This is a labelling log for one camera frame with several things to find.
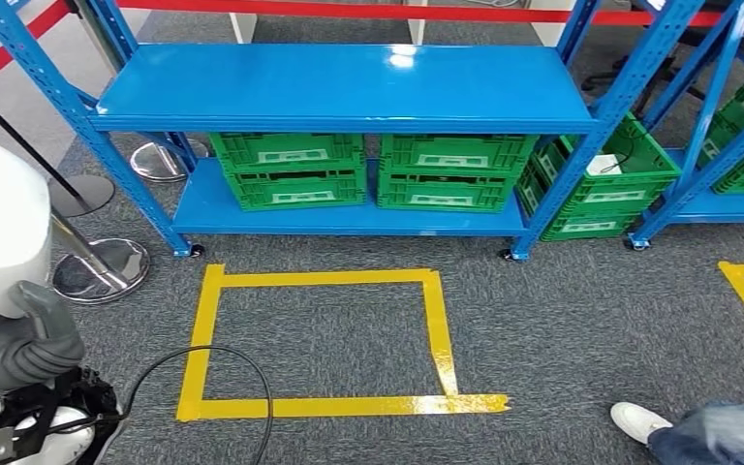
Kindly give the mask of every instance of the stanchion post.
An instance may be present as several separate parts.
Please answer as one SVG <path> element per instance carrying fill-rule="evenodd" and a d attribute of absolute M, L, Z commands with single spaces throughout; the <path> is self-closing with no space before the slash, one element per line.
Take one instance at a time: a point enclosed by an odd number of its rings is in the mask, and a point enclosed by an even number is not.
<path fill-rule="evenodd" d="M 52 272 L 52 288 L 82 305 L 117 300 L 137 289 L 149 273 L 149 253 L 128 239 L 88 242 L 55 208 L 51 212 L 55 237 L 67 255 Z"/>

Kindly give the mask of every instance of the gray carpet floor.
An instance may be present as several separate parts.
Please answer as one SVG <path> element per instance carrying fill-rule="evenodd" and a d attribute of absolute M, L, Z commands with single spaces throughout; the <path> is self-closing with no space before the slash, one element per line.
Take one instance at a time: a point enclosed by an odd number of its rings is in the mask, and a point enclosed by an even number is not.
<path fill-rule="evenodd" d="M 222 15 L 155 14 L 141 34 L 227 41 L 228 28 Z M 605 69 L 639 32 L 595 28 L 574 74 Z M 397 21 L 262 18 L 256 42 L 292 41 L 406 42 L 408 31 Z M 428 43 L 534 41 L 526 26 L 427 29 Z M 741 79 L 735 67 L 729 87 Z M 684 102 L 661 140 L 687 139 L 694 111 Z M 140 144 L 132 135 L 115 141 L 127 154 Z M 80 144 L 64 168 L 102 172 Z M 152 190 L 172 208 L 180 188 Z M 744 225 L 672 227 L 642 253 L 617 239 L 543 243 L 521 264 L 496 257 L 503 239 L 441 237 L 200 236 L 206 256 L 174 259 L 122 195 L 74 223 L 93 238 L 138 240 L 153 256 L 139 291 L 74 309 L 87 364 L 122 393 L 146 363 L 187 346 L 206 264 L 226 264 L 230 273 L 440 271 L 461 392 L 505 393 L 511 410 L 279 419 L 267 464 L 648 464 L 646 450 L 610 422 L 614 402 L 641 403 L 670 419 L 711 399 L 744 402 L 744 305 L 717 268 L 719 260 L 744 263 Z M 253 356 L 277 396 L 441 392 L 415 285 L 226 290 L 214 340 Z M 108 464 L 249 463 L 260 420 L 174 420 L 183 367 L 169 363 L 144 385 Z M 260 387 L 244 363 L 212 357 L 207 398 L 257 397 Z"/>

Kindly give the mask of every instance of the black cable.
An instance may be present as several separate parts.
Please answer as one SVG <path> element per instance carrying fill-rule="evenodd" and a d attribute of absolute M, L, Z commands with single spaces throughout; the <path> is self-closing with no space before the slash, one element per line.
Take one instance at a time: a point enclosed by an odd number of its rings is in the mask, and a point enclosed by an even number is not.
<path fill-rule="evenodd" d="M 623 136 L 623 139 L 629 141 L 629 144 L 630 144 L 629 153 L 627 153 L 626 155 L 624 155 L 623 158 L 621 160 L 618 160 L 618 162 L 615 163 L 614 165 L 612 165 L 610 167 L 603 168 L 601 170 L 601 174 L 606 174 L 607 172 L 612 171 L 615 168 L 617 168 L 617 167 L 623 165 L 624 163 L 628 162 L 629 159 L 632 158 L 635 155 L 635 148 L 636 148 L 635 142 L 637 142 L 638 140 L 641 140 L 641 139 L 646 139 L 646 137 L 648 135 L 649 135 L 649 132 L 648 131 L 643 131 L 636 138 L 630 138 L 625 133 L 621 133 L 620 136 Z"/>
<path fill-rule="evenodd" d="M 130 414 L 133 411 L 133 403 L 136 401 L 136 394 L 139 391 L 139 388 L 141 384 L 143 383 L 143 380 L 146 379 L 147 376 L 149 376 L 150 373 L 152 373 L 153 370 L 164 364 L 165 362 L 178 357 L 182 356 L 184 354 L 188 354 L 190 352 L 194 351 L 222 351 L 227 352 L 230 354 L 233 354 L 235 356 L 241 357 L 244 360 L 246 360 L 247 363 L 252 365 L 252 367 L 255 369 L 255 371 L 258 373 L 258 376 L 261 377 L 261 382 L 263 383 L 263 391 L 264 391 L 264 398 L 266 399 L 266 424 L 263 429 L 263 436 L 261 438 L 261 442 L 259 443 L 258 449 L 255 452 L 255 455 L 253 456 L 252 464 L 258 465 L 261 463 L 261 460 L 264 458 L 264 453 L 266 451 L 266 445 L 269 443 L 269 435 L 272 432 L 272 423 L 274 420 L 274 410 L 272 407 L 272 393 L 269 390 L 269 381 L 266 380 L 266 375 L 264 374 L 264 371 L 261 369 L 258 364 L 253 361 L 253 359 L 249 358 L 246 354 L 242 353 L 241 351 L 237 351 L 235 349 L 230 349 L 229 347 L 224 346 L 194 346 L 189 347 L 186 349 L 179 349 L 177 351 L 173 351 L 169 354 L 166 354 L 165 356 L 162 356 L 155 362 L 153 362 L 151 365 L 149 365 L 143 373 L 140 374 L 136 382 L 133 384 L 133 390 L 130 392 L 130 396 L 127 399 L 127 409 L 124 413 L 121 415 L 98 415 L 96 417 L 91 418 L 82 418 L 77 419 L 75 421 L 70 421 L 64 424 L 59 424 L 57 426 L 53 426 L 49 429 L 47 434 L 72 434 L 77 431 L 80 431 L 82 429 L 88 428 L 90 426 L 94 426 L 96 423 L 99 422 L 108 422 L 108 421 L 123 421 L 124 419 L 127 419 Z"/>

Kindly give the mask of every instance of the white pillar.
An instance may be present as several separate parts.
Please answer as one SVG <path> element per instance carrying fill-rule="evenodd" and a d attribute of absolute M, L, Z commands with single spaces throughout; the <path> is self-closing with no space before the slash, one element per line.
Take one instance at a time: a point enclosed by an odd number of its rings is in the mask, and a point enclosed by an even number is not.
<path fill-rule="evenodd" d="M 411 7 L 425 7 L 429 0 L 404 0 Z M 426 30 L 426 19 L 409 19 L 409 35 L 413 46 L 423 45 L 423 32 Z"/>
<path fill-rule="evenodd" d="M 574 8 L 575 0 L 530 0 L 526 8 L 531 10 L 565 10 L 570 12 Z M 538 34 L 541 43 L 546 47 L 557 46 L 560 35 L 566 29 L 563 22 L 533 22 L 532 28 Z"/>
<path fill-rule="evenodd" d="M 251 13 L 230 13 L 232 30 L 235 32 L 235 40 L 239 44 L 251 44 L 252 36 L 255 35 L 255 24 L 258 15 Z"/>

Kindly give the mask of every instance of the stanchion base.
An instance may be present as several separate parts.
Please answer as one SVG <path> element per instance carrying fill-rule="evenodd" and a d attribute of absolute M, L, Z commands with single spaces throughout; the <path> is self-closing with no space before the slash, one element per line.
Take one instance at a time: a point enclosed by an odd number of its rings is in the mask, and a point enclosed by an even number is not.
<path fill-rule="evenodd" d="M 189 142 L 197 157 L 209 156 L 209 150 L 204 144 L 195 139 L 189 139 Z M 173 172 L 164 164 L 158 146 L 154 142 L 144 144 L 133 152 L 130 165 L 138 176 L 152 182 L 176 182 L 187 178 L 187 174 L 177 163 L 178 172 Z"/>
<path fill-rule="evenodd" d="M 117 300 L 137 289 L 149 272 L 149 253 L 137 242 L 102 239 L 90 242 L 90 247 L 127 280 L 127 285 L 113 285 L 106 277 L 93 273 L 83 259 L 68 255 L 52 272 L 52 288 L 71 302 L 98 305 Z"/>
<path fill-rule="evenodd" d="M 81 194 L 81 200 L 73 197 L 54 180 L 49 184 L 49 201 L 65 218 L 92 213 L 109 203 L 115 195 L 115 185 L 101 176 L 83 174 L 68 177 L 67 182 Z"/>

